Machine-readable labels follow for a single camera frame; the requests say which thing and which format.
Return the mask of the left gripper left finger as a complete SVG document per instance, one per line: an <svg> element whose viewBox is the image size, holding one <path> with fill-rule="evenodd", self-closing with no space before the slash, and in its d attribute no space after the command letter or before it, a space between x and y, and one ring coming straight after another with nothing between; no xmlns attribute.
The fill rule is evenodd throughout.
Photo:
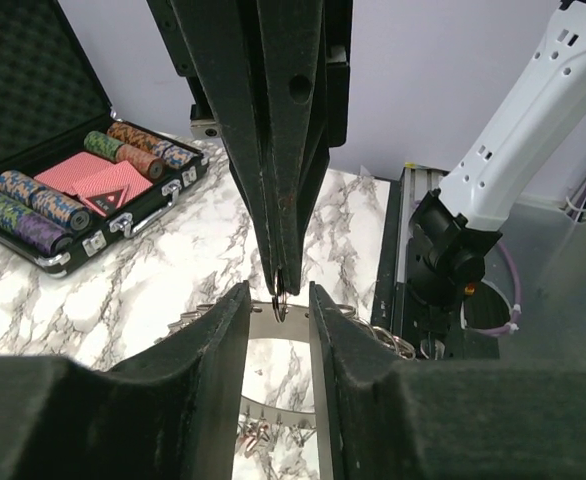
<svg viewBox="0 0 586 480"><path fill-rule="evenodd" d="M251 313L246 283L107 371L0 356L0 479L228 479Z"/></svg>

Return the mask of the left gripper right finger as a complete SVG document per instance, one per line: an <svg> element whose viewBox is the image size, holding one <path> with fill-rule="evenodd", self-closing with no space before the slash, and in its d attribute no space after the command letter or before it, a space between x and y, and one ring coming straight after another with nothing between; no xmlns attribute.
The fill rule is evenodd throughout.
<svg viewBox="0 0 586 480"><path fill-rule="evenodd" d="M309 287L324 479L586 479L586 362L408 361Z"/></svg>

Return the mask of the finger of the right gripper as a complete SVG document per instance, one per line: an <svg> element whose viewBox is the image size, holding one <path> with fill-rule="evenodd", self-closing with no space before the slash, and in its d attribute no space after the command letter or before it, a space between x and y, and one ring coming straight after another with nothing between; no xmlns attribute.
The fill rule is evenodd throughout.
<svg viewBox="0 0 586 480"><path fill-rule="evenodd" d="M257 14L268 126L255 229L268 292L296 295L303 230L319 189L307 177L315 160L328 159L325 8L321 1L260 1Z"/></svg>
<svg viewBox="0 0 586 480"><path fill-rule="evenodd" d="M182 37L253 220L265 282L276 293L277 255L267 192L270 134L255 1L174 1Z"/></svg>

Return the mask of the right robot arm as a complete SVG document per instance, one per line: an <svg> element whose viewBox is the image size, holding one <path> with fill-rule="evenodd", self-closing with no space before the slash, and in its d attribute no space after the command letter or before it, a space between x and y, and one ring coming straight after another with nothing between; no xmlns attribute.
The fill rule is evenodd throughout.
<svg viewBox="0 0 586 480"><path fill-rule="evenodd" d="M304 234L343 144L347 1L176 1L176 22L253 219L274 306L301 287ZM414 294L445 306L480 280L516 199L586 114L586 1L564 1L473 147L420 203Z"/></svg>

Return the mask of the metal key ring disc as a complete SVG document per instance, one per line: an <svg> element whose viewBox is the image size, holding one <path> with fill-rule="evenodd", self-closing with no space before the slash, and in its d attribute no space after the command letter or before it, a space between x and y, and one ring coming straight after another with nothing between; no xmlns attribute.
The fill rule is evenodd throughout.
<svg viewBox="0 0 586 480"><path fill-rule="evenodd" d="M248 351L244 369L246 386L240 400L240 426L249 421L269 425L270 441L245 457L269 448L281 430L305 443L317 429L311 405L309 311L300 305L286 308L278 322L264 302L252 303Z"/></svg>

